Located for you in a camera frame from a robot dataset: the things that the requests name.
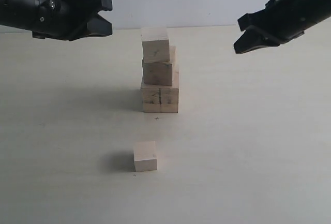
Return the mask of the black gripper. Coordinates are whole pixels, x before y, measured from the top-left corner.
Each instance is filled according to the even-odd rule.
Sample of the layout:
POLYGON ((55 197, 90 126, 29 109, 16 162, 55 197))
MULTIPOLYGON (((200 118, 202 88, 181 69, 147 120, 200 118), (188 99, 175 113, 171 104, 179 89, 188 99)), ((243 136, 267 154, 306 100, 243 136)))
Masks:
POLYGON ((304 34, 308 21, 301 10, 304 0, 269 0, 264 9, 241 16, 243 34, 235 41, 236 54, 278 47, 304 34))

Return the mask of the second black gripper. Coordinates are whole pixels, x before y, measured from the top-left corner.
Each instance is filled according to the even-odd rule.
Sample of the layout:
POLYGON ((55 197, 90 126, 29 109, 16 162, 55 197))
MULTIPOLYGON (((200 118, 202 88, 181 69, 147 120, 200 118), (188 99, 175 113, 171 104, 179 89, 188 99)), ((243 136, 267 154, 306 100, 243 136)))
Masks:
POLYGON ((113 34, 112 23, 100 11, 111 11, 112 0, 61 0, 51 12, 45 26, 32 31, 32 37, 75 41, 113 34))

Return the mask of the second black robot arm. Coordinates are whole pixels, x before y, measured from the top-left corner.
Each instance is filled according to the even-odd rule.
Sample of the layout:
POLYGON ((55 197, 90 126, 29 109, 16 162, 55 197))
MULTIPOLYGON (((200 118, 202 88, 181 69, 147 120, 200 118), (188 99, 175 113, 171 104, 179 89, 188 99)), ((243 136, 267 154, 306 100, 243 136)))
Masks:
POLYGON ((1 0, 1 25, 38 39, 107 37, 113 26, 99 12, 112 9, 112 0, 1 0))

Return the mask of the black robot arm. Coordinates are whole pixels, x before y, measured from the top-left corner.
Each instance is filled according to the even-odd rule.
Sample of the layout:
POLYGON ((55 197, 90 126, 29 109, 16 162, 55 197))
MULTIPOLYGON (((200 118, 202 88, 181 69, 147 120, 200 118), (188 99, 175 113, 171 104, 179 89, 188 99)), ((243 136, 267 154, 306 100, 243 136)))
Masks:
POLYGON ((233 45, 235 53, 278 47, 328 18, 330 0, 270 0, 264 9, 238 19, 243 34, 233 45))

